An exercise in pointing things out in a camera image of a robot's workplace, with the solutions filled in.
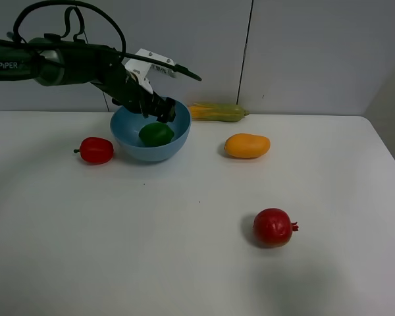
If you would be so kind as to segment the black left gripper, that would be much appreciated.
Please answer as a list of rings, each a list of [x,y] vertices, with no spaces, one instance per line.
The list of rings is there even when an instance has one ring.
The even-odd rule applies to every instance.
[[[176,101],[148,93],[123,64],[100,70],[91,84],[131,113],[141,114],[145,118],[153,116],[162,123],[173,122],[176,117]]]

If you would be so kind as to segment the dark green left robot arm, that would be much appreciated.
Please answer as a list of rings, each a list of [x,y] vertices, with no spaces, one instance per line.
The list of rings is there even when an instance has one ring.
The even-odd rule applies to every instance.
[[[0,81],[23,80],[42,86],[91,83],[131,113],[163,123],[176,116],[173,99],[146,90],[138,74],[127,70],[122,57],[104,45],[39,38],[20,44],[0,40]]]

